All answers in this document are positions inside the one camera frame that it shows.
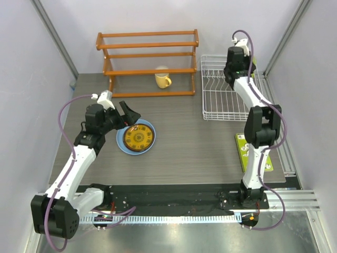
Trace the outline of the blue plate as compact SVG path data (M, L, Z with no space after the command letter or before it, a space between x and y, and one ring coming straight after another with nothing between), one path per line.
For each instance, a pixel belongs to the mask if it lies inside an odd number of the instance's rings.
M143 124L149 125L149 126L154 130L154 133L155 133L155 139L156 139L155 128L154 128L148 121L143 120L143 119L139 119L139 120L136 122L136 124L139 124L139 123L143 123ZM155 140L154 140L153 144L150 146L150 148L148 148L147 150L145 150L145 151L143 151L143 152L140 152L140 153L131 151L131 150L129 150L129 149L126 148L126 146L125 146L124 143L123 143L122 138L123 138L124 132L126 131L126 129L127 129L128 127L131 127L131 126L126 126L125 128L120 129L120 130L117 131L117 134L116 134L116 142L117 142L118 147L119 147L123 152L125 152L125 153L127 153L127 154L129 154L129 155L141 155L141 154L144 154L145 152L147 152L147 151L153 146Z

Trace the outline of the brown yellow plate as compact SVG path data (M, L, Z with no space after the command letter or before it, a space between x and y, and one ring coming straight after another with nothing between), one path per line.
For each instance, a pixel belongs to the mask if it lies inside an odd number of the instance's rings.
M150 148L155 140L155 133L149 125L139 123L128 127L122 140L127 149L140 153Z

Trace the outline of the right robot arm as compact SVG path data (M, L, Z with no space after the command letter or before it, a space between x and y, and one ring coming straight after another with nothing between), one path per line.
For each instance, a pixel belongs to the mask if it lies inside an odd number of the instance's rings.
M244 137L249 144L246 172L233 198L245 209L257 207L264 199L264 171L269 148L280 135L281 107L270 104L256 87L252 75L252 57L244 49L231 46L224 68L226 82L249 109Z

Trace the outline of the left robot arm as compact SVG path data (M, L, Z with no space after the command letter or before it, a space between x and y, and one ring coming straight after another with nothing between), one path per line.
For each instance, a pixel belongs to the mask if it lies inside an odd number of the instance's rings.
M120 106L123 115L111 102L91 104L86 108L85 120L66 165L50 188L43 195L35 195L31 201L36 233L71 239L87 213L96 207L107 210L111 206L108 186L93 184L80 196L75 194L84 174L105 144L106 134L133 126L141 117L124 101Z

